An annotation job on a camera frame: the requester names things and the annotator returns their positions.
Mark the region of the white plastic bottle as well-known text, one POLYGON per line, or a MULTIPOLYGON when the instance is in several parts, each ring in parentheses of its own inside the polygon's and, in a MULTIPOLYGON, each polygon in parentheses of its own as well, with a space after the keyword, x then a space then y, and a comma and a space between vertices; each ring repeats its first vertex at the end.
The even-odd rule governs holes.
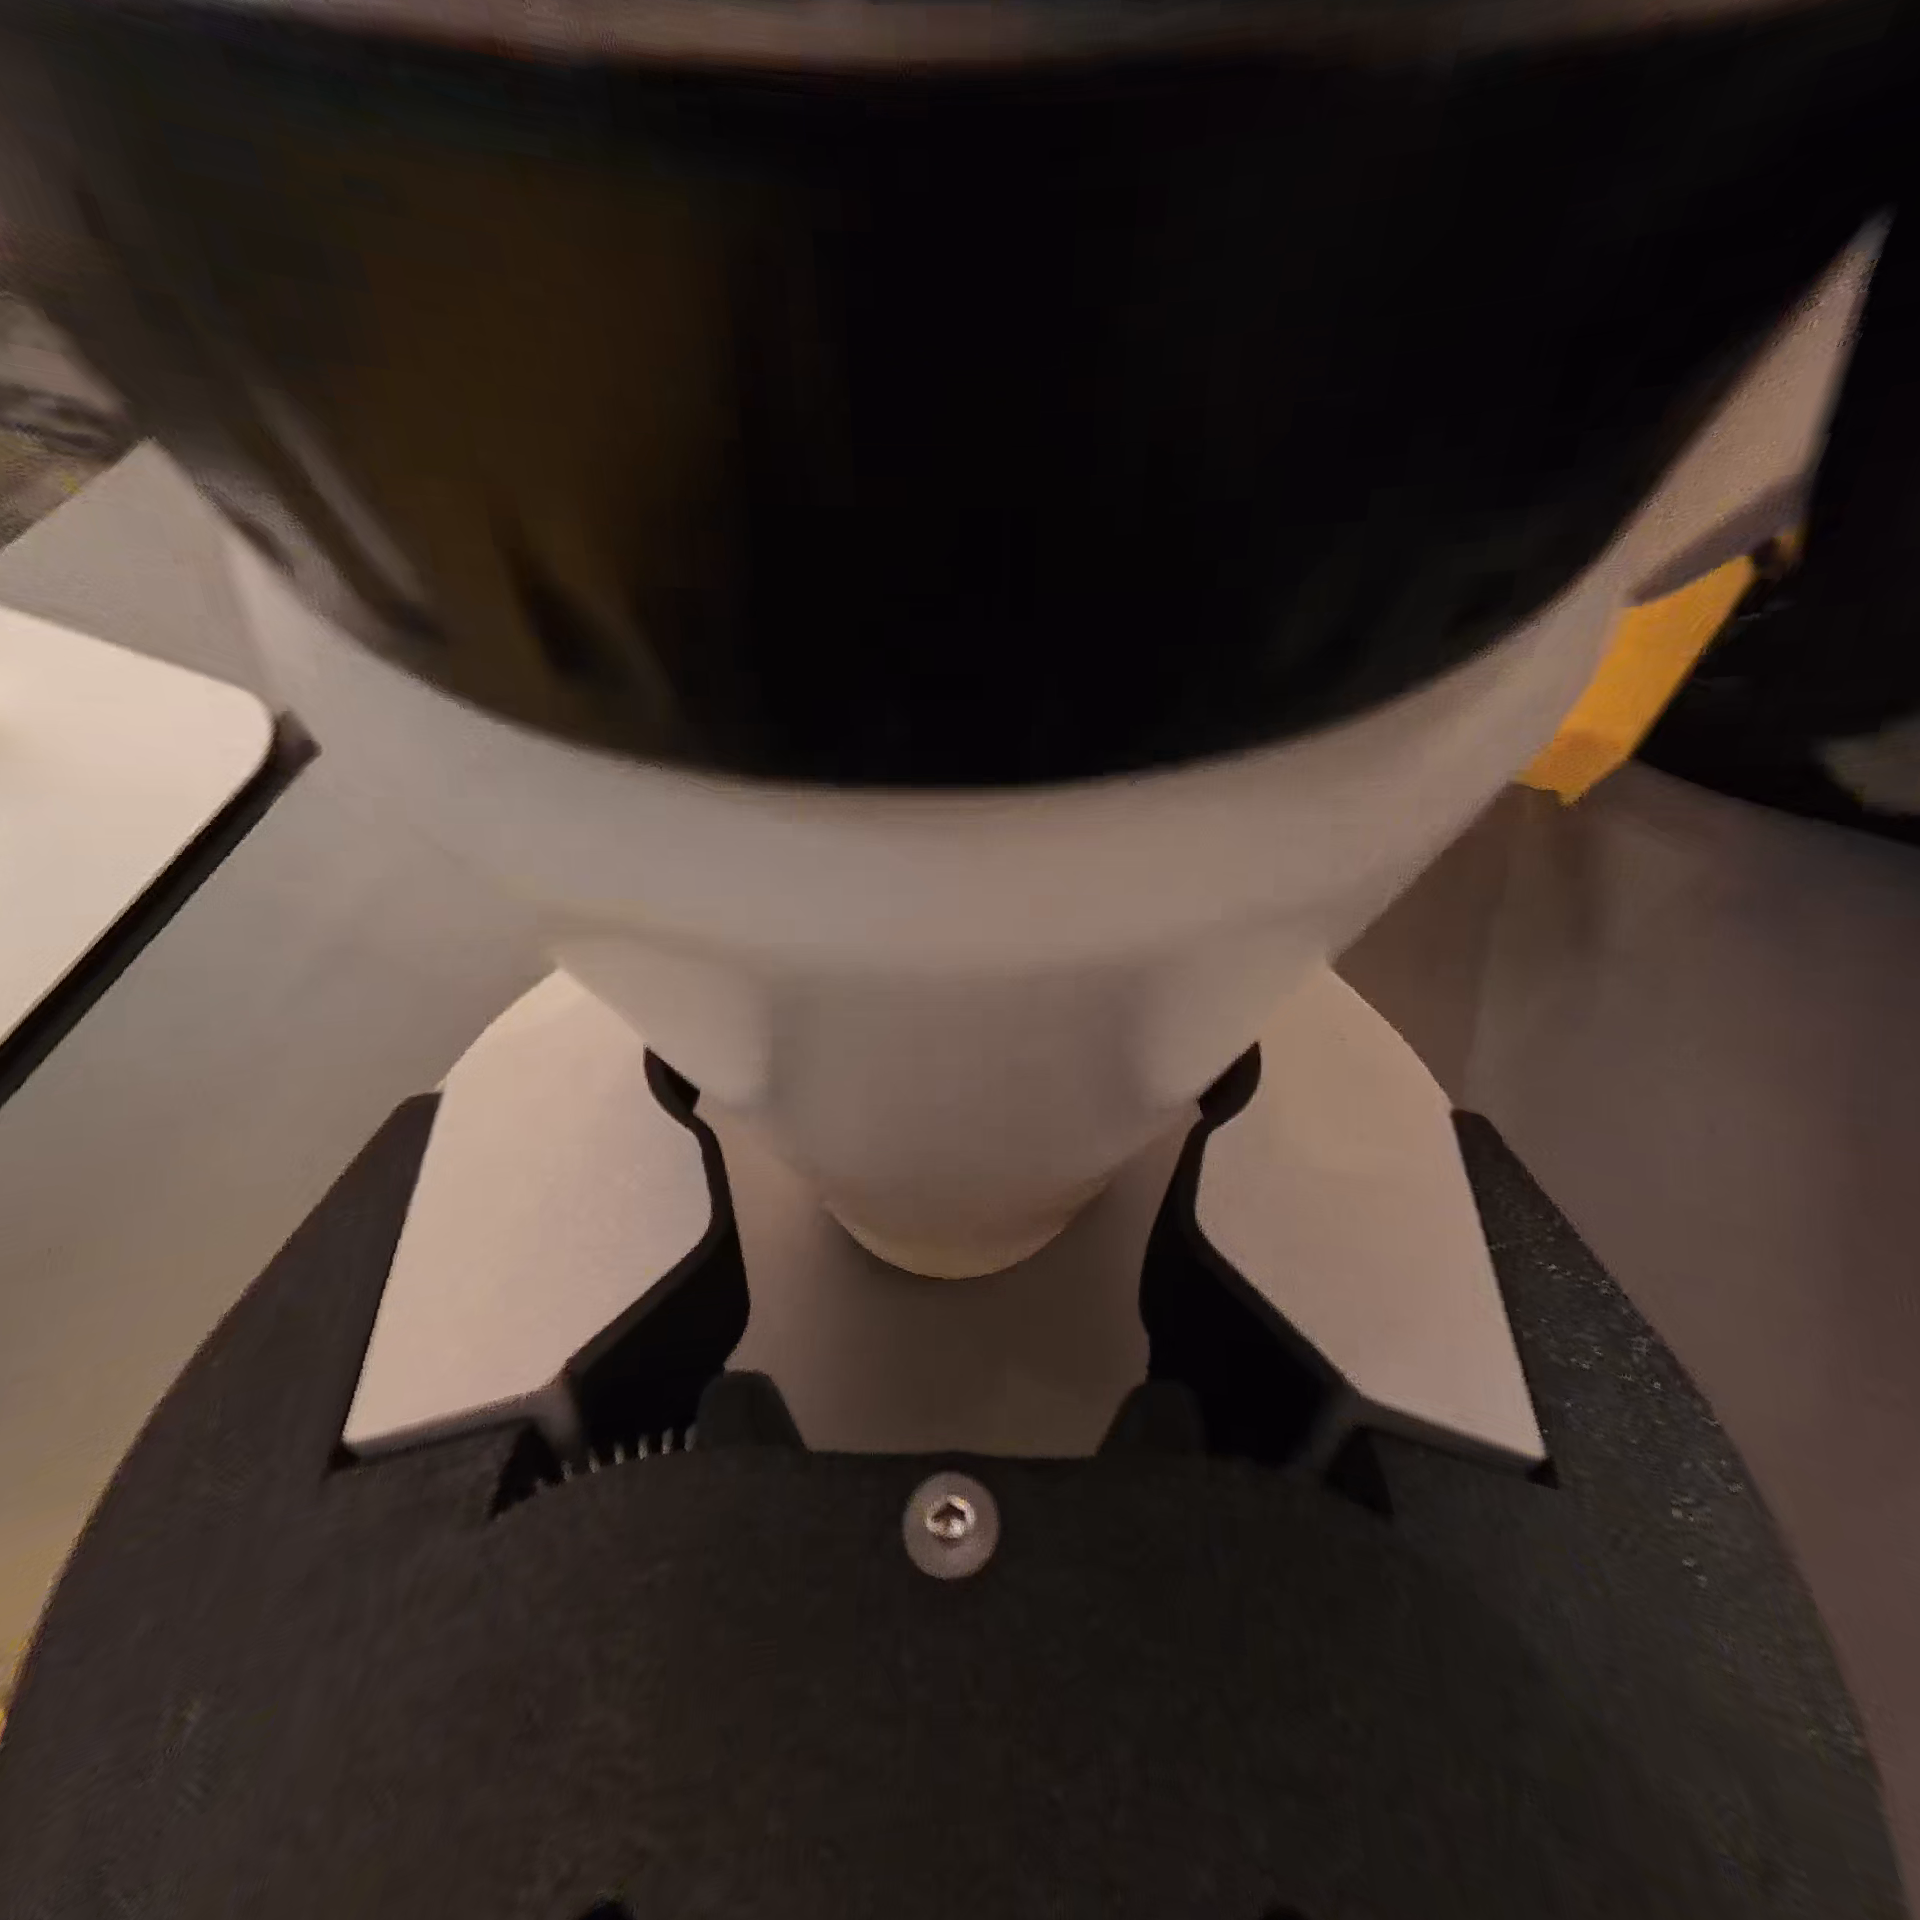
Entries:
POLYGON ((1589 682, 1624 543, 1360 717, 1186 767, 832 790, 577 749, 375 658, 240 534, 326 757, 541 926, 872 1249, 1043 1248, 1475 822, 1589 682))

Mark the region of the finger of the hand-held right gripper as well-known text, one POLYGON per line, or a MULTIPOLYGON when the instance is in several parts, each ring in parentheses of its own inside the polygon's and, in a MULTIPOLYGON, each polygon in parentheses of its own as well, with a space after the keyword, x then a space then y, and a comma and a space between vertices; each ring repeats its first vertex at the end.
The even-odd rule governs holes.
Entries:
POLYGON ((1894 212, 1879 210, 1737 367, 1619 542, 1627 605, 1786 534, 1810 498, 1894 212))

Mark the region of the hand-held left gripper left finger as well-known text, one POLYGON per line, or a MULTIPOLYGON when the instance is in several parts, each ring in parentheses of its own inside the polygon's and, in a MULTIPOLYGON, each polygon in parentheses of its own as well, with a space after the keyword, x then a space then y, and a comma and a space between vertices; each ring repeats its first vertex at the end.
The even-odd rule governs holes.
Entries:
POLYGON ((440 1090, 344 1446, 530 1423, 585 1463, 683 1436, 749 1330, 743 1268, 698 1090, 555 970, 440 1090))

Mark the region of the black bottle lid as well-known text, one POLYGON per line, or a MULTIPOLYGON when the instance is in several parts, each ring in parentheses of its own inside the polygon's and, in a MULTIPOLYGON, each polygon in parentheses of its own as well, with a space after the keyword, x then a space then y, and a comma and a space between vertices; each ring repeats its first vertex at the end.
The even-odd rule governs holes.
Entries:
POLYGON ((5 4, 8 262, 530 728, 1014 785, 1574 584, 1915 149, 1915 4, 5 4))

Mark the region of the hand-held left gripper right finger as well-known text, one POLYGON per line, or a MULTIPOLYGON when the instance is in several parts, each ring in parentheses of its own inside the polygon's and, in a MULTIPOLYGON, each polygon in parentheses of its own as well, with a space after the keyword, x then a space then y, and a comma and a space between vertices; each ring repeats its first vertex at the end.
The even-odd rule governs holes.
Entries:
POLYGON ((1397 1436, 1549 1469, 1451 1102, 1329 967, 1200 1096, 1141 1318, 1215 1455, 1331 1471, 1397 1436))

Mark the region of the yellow plastic bin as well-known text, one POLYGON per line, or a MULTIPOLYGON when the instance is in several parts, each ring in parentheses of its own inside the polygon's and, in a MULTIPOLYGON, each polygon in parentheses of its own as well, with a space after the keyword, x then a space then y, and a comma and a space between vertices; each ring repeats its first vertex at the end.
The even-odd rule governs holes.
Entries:
POLYGON ((1797 524, 1622 613, 1589 685, 1519 785, 1570 807, 1627 765, 1747 597, 1793 572, 1803 546, 1807 525, 1797 524))

